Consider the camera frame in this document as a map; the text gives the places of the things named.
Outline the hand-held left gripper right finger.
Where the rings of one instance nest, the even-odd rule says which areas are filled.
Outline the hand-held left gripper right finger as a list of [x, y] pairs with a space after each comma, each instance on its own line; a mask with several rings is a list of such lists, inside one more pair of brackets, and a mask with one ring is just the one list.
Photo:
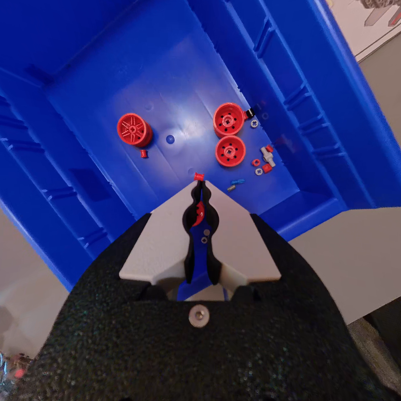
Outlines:
[[202, 182], [202, 196], [210, 226], [206, 261], [210, 282], [234, 293], [241, 286], [280, 280], [248, 210], [209, 181]]

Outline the blue divided storage bin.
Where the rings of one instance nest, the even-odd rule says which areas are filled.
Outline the blue divided storage bin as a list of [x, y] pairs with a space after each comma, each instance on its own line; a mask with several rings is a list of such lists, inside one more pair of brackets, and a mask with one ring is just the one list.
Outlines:
[[[228, 102], [255, 113], [234, 168], [215, 157]], [[386, 206], [379, 111], [323, 1], [1, 1], [1, 205], [68, 291], [195, 173], [244, 178], [234, 200], [286, 239]], [[148, 146], [118, 136], [127, 113]]]

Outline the crinkled clear plastic bag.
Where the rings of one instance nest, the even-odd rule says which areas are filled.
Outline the crinkled clear plastic bag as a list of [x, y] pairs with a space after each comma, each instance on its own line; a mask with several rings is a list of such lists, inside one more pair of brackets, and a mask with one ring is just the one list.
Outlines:
[[16, 384], [24, 376], [33, 360], [24, 353], [11, 356], [0, 353], [0, 392], [2, 397], [5, 398], [15, 389]]

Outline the red toy wheel hub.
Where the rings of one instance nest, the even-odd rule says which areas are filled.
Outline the red toy wheel hub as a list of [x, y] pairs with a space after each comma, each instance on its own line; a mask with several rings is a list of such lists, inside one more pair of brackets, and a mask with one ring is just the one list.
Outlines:
[[119, 119], [117, 132], [124, 143], [137, 148], [148, 146], [153, 139], [153, 130], [150, 124], [135, 113], [124, 114]]
[[203, 201], [200, 201], [196, 206], [197, 217], [192, 227], [198, 226], [204, 219], [205, 216], [205, 207]]
[[216, 144], [215, 157], [222, 167], [237, 167], [243, 162], [245, 155], [245, 143], [238, 136], [225, 136]]
[[213, 115], [213, 129], [218, 138], [235, 136], [243, 128], [248, 116], [242, 108], [232, 102], [223, 103]]

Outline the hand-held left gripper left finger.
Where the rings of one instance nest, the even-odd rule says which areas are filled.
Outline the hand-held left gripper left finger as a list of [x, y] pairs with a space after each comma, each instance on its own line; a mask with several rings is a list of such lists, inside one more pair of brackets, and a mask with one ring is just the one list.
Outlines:
[[201, 182], [193, 181], [154, 209], [119, 272], [124, 283], [144, 285], [140, 300], [176, 300], [181, 283], [191, 283]]

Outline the open instruction booklet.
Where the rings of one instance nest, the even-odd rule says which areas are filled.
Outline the open instruction booklet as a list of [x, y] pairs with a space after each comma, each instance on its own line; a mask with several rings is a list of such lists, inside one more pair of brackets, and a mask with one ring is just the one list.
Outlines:
[[327, 0], [357, 62], [401, 32], [400, 1]]

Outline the light grey axle connector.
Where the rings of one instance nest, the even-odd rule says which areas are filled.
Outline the light grey axle connector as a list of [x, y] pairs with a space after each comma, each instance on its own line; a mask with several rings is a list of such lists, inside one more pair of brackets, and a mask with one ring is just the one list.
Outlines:
[[266, 163], [268, 163], [272, 168], [275, 167], [275, 163], [273, 160], [273, 146], [271, 144], [260, 148], [260, 151], [263, 154], [263, 159]]

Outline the grey desk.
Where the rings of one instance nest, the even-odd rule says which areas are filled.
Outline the grey desk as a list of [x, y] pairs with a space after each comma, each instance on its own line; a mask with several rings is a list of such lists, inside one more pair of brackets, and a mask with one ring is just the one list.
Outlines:
[[[400, 143], [400, 34], [360, 67]], [[344, 212], [291, 241], [346, 323], [400, 297], [400, 208]], [[68, 293], [1, 210], [1, 351], [34, 357]]]

